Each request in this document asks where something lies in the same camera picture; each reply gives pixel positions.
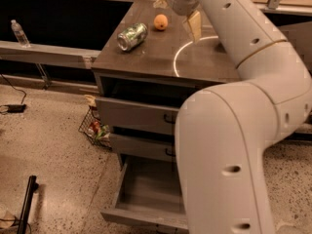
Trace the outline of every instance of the brown tabletop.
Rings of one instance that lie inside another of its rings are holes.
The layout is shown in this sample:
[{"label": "brown tabletop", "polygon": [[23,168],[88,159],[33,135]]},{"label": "brown tabletop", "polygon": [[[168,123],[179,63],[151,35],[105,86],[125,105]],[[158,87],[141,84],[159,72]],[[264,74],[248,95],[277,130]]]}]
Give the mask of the brown tabletop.
[{"label": "brown tabletop", "polygon": [[[165,31],[154,28],[156,15],[165,14],[169,25]],[[135,1],[93,64],[93,70],[123,71],[213,82],[233,82],[239,77],[234,64],[219,44],[215,31],[202,14],[203,39],[191,43],[182,26],[185,17],[171,9],[154,9],[153,1]],[[148,36],[130,52],[123,52],[117,34],[136,22],[148,27]]]}]

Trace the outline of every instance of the black pole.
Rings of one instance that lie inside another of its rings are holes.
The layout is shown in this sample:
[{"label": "black pole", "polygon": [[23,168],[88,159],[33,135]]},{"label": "black pole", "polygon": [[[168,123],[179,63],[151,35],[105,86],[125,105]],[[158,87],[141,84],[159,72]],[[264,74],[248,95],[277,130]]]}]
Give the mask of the black pole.
[{"label": "black pole", "polygon": [[25,194],[25,198],[22,205],[22,210],[19,218],[19,229],[18,234],[26,233],[28,217],[31,207],[31,201],[34,191],[38,188],[38,184],[36,183],[37,176],[32,175],[29,177],[28,186]]}]

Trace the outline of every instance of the black basket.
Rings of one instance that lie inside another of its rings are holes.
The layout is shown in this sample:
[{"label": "black basket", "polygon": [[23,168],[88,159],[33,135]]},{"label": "black basket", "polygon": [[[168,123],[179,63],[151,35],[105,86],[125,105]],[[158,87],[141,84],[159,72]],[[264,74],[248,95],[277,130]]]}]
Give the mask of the black basket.
[{"label": "black basket", "polygon": [[103,134],[109,133],[108,126],[102,125],[100,123],[97,109],[95,107],[90,107],[79,127],[79,132],[83,133],[92,145],[110,148],[108,139],[103,140],[103,138],[102,139],[97,138],[98,134],[93,131],[92,127],[92,125],[95,124],[99,125],[100,130],[102,131]]}]

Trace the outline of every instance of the can lid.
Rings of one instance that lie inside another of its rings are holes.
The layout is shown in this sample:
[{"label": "can lid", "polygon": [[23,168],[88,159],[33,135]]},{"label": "can lid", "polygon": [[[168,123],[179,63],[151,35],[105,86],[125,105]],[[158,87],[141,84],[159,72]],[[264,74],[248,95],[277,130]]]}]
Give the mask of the can lid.
[{"label": "can lid", "polygon": [[131,47],[130,42],[125,35],[119,34],[117,36],[117,41],[118,41],[118,46],[122,51],[128,51],[130,49]]}]

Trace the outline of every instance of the plastic bottle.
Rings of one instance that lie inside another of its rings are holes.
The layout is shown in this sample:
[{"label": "plastic bottle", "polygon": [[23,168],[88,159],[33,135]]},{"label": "plastic bottle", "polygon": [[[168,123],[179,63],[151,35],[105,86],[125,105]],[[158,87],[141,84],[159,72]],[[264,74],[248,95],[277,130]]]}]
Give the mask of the plastic bottle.
[{"label": "plastic bottle", "polygon": [[11,23],[12,23],[11,28],[12,28],[14,34],[16,35],[20,45],[24,48],[29,48],[30,43],[29,43],[25,33],[23,32],[20,24],[14,19],[11,20]]}]

